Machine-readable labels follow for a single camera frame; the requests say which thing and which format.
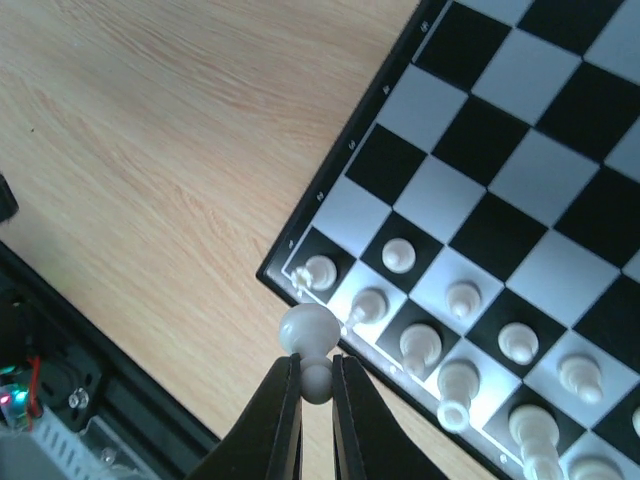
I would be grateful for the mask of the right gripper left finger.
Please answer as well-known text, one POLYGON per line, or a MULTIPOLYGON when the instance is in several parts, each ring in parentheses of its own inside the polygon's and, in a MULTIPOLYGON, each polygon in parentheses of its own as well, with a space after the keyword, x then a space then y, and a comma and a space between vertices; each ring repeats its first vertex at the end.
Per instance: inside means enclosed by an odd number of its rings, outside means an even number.
POLYGON ((300 478, 301 387, 301 357, 276 359, 234 426, 187 478, 300 478))

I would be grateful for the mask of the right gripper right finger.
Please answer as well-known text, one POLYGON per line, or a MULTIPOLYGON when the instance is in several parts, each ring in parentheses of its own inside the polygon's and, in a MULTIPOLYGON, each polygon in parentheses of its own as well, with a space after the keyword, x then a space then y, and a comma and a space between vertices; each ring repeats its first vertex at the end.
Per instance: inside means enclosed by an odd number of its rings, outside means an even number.
POLYGON ((337 479, 444 479, 396 421, 359 360, 332 360, 332 425, 337 479))

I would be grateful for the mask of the white chess piece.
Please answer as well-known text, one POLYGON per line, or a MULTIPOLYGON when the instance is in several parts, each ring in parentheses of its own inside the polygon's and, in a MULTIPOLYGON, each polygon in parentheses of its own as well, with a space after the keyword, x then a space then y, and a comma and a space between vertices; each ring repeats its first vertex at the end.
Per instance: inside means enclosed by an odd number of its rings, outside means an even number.
POLYGON ((446 305, 452 316, 463 319, 480 308, 481 293, 473 282, 460 281, 451 284, 446 291, 446 305))
POLYGON ((321 405, 332 398, 332 361, 329 353, 341 338, 340 322, 326 307, 302 303, 281 319, 279 341, 288 354, 301 357, 302 397, 321 405))
POLYGON ((388 312, 388 299, 382 290, 367 288, 353 298, 345 327, 352 329, 357 324, 380 321, 388 312))
POLYGON ((442 353, 442 340, 431 326, 413 324, 400 336, 400 351, 403 370, 419 377, 434 365, 442 353))
POLYGON ((446 362, 437 376, 440 400, 436 416, 448 432, 460 433, 470 425, 470 408, 480 387, 476 367, 466 360, 446 362))
POLYGON ((512 322, 505 325, 498 334, 498 345, 502 354, 519 365, 528 365, 536 357, 539 340, 531 327, 512 322))
POLYGON ((640 407, 637 407, 632 414, 632 425, 637 436, 640 436, 640 407))
POLYGON ((393 238, 382 249, 382 262, 392 273, 404 274, 415 265, 416 251, 408 240, 393 238))
POLYGON ((520 448, 523 475, 528 480, 561 480, 557 445, 559 427, 545 409, 525 404, 515 408, 509 416, 511 437, 520 448))
POLYGON ((565 357, 558 366, 558 378, 563 388, 587 404, 597 404, 604 392, 601 370, 596 361, 584 355, 565 357))
POLYGON ((611 461, 595 456, 576 458, 568 469, 569 480, 623 480, 620 469, 611 461))
POLYGON ((337 267, 325 255, 314 255, 291 274, 291 283, 297 290, 326 291, 337 280, 337 267))

